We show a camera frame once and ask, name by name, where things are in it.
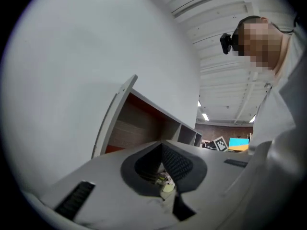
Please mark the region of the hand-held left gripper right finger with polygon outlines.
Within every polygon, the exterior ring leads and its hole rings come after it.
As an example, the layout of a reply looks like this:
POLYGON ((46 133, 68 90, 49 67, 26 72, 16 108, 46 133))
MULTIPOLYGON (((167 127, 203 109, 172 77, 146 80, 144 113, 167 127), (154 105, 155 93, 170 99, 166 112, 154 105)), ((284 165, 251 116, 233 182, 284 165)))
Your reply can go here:
POLYGON ((196 214, 184 200, 182 194, 196 190, 207 174, 203 159, 169 142, 162 142, 162 164, 176 186, 173 215, 184 221, 196 214))

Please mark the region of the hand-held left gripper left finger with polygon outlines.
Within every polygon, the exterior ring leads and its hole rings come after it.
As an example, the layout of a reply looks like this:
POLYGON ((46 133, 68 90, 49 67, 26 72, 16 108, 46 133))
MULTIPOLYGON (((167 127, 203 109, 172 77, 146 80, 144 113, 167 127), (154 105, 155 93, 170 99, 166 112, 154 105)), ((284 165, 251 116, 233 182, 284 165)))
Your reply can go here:
POLYGON ((141 196, 160 197, 156 184, 158 170, 163 163, 165 143, 154 141, 128 149, 128 156, 122 162, 120 173, 125 184, 141 196))

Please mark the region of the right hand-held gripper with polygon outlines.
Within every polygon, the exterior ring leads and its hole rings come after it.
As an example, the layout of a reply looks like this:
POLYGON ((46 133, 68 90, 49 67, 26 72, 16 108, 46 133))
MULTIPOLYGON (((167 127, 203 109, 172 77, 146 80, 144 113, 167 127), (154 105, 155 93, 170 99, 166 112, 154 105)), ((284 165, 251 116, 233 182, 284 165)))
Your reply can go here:
POLYGON ((207 149, 217 150, 217 151, 227 151, 228 146, 223 137, 219 137, 209 142, 205 146, 207 149))

